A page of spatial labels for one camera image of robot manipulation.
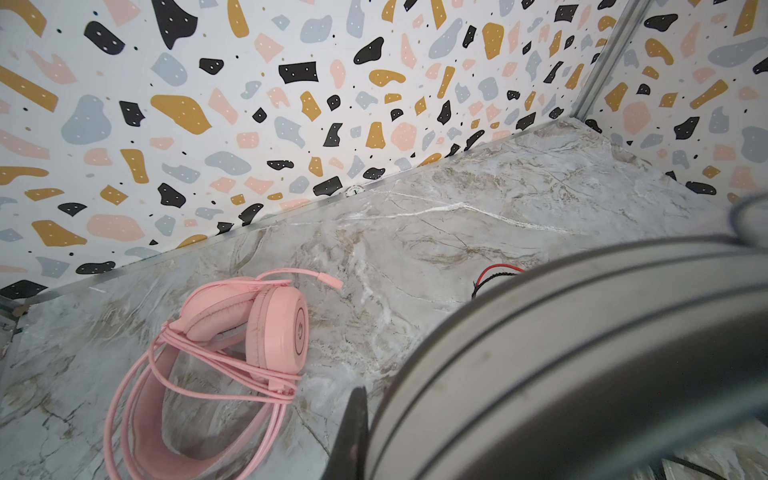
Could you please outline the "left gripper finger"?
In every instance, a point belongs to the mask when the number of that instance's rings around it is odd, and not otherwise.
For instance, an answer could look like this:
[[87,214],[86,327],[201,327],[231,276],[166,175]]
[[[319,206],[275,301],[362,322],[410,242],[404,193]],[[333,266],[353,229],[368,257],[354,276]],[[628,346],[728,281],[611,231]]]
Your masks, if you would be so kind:
[[367,391],[365,387],[359,386],[350,393],[336,441],[321,479],[363,479],[368,437]]

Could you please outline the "pink headphones with cable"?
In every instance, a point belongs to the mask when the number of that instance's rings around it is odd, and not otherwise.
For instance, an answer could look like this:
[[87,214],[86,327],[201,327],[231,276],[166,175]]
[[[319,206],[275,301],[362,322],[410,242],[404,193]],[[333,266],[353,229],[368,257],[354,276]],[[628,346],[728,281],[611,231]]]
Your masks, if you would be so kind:
[[[239,473],[247,478],[275,443],[309,350],[309,308],[290,275],[303,274],[341,289],[328,274],[281,268],[256,277],[207,283],[185,300],[177,318],[165,322],[147,350],[121,380],[105,419],[105,468],[117,479],[198,479],[240,453],[256,435],[260,444]],[[243,394],[202,393],[173,383],[180,355],[202,362],[245,388]],[[206,401],[259,404],[239,436],[220,453],[194,459],[172,451],[163,438],[167,393]]]

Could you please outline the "white black headphones with cable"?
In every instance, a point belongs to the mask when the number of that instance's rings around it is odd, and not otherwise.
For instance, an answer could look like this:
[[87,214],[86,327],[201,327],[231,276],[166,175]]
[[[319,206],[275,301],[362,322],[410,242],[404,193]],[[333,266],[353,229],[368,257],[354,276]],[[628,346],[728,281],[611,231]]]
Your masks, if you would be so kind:
[[368,479],[608,479],[767,411],[767,196],[723,235],[619,244],[496,285],[414,351]]

